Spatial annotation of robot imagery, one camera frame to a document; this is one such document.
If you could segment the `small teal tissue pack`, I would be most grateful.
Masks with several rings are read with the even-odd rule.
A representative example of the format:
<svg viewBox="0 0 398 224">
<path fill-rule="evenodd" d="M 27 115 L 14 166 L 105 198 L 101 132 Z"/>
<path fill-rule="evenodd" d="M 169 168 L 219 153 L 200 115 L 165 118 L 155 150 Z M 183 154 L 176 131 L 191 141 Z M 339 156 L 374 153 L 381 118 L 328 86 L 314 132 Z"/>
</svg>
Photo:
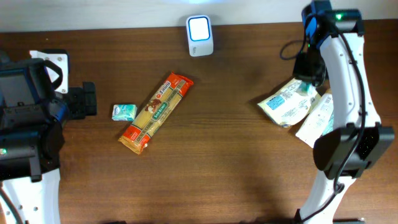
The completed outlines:
<svg viewBox="0 0 398 224">
<path fill-rule="evenodd" d="M 300 96 L 306 96 L 309 98 L 313 98 L 318 94 L 316 88 L 311 83 L 307 82 L 302 82 L 296 92 Z"/>
</svg>

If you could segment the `cream noodle packet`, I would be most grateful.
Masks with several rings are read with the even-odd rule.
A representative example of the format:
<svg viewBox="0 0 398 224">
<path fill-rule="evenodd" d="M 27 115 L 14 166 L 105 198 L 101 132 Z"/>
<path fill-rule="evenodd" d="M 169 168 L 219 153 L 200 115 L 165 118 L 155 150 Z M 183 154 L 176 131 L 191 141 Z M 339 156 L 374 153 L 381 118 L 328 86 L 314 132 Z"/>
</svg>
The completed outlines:
<svg viewBox="0 0 398 224">
<path fill-rule="evenodd" d="M 299 123 L 321 98 L 319 93 L 313 98 L 300 96 L 296 91 L 302 82 L 291 79 L 280 90 L 257 105 L 278 126 L 286 128 Z"/>
</svg>

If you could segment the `white label packet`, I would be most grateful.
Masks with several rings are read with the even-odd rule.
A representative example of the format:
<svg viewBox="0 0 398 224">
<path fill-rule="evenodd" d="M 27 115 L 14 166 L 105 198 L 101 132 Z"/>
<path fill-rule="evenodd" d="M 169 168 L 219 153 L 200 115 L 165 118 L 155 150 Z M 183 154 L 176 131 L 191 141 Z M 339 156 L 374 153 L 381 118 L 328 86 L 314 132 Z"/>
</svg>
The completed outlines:
<svg viewBox="0 0 398 224">
<path fill-rule="evenodd" d="M 313 148 L 315 141 L 322 136 L 324 130 L 328 126 L 332 114 L 333 96 L 332 90 L 329 89 L 320 98 L 318 104 L 307 116 L 295 136 Z"/>
</svg>

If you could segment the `orange spaghetti packet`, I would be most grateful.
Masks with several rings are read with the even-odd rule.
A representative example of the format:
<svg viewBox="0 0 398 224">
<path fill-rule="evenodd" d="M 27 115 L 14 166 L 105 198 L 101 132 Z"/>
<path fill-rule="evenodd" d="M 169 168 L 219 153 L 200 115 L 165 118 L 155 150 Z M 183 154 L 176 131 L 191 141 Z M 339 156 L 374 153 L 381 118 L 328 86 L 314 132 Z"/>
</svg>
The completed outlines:
<svg viewBox="0 0 398 224">
<path fill-rule="evenodd" d="M 171 73 L 118 141 L 136 154 L 141 154 L 191 86 L 191 79 Z"/>
</svg>

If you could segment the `teal flushable wipes pack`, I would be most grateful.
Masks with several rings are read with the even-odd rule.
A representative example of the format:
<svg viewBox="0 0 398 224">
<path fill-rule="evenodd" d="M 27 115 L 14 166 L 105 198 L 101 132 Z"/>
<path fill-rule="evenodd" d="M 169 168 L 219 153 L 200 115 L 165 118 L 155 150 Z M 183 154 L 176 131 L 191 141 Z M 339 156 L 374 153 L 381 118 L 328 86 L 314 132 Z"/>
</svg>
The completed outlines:
<svg viewBox="0 0 398 224">
<path fill-rule="evenodd" d="M 334 123 L 334 112 L 332 112 L 330 119 L 328 120 L 326 128 L 322 132 L 322 136 L 333 131 L 333 123 Z"/>
</svg>

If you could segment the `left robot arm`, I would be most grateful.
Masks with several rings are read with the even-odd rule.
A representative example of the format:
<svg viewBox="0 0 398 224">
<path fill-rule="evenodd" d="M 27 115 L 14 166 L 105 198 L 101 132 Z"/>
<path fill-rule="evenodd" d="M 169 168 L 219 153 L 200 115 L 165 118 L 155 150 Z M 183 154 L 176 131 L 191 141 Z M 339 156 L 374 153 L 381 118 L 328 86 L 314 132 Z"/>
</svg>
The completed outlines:
<svg viewBox="0 0 398 224">
<path fill-rule="evenodd" d="M 93 82 L 68 86 L 69 54 L 1 52 L 1 208 L 6 223 L 60 223 L 60 150 L 67 121 L 97 114 Z"/>
</svg>

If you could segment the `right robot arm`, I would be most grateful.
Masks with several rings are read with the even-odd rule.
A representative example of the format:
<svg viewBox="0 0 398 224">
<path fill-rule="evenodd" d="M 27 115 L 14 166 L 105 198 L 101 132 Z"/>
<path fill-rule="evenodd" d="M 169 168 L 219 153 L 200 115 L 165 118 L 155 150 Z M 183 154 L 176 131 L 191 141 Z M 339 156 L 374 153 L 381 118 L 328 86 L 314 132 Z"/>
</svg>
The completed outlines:
<svg viewBox="0 0 398 224">
<path fill-rule="evenodd" d="M 395 133 L 383 126 L 369 91 L 364 66 L 364 23 L 358 9 L 334 10 L 330 1 L 312 1 L 302 10 L 307 52 L 296 64 L 295 78 L 320 86 L 330 82 L 333 130 L 313 147 L 317 176 L 294 223 L 333 223 L 349 187 L 392 144 Z"/>
</svg>

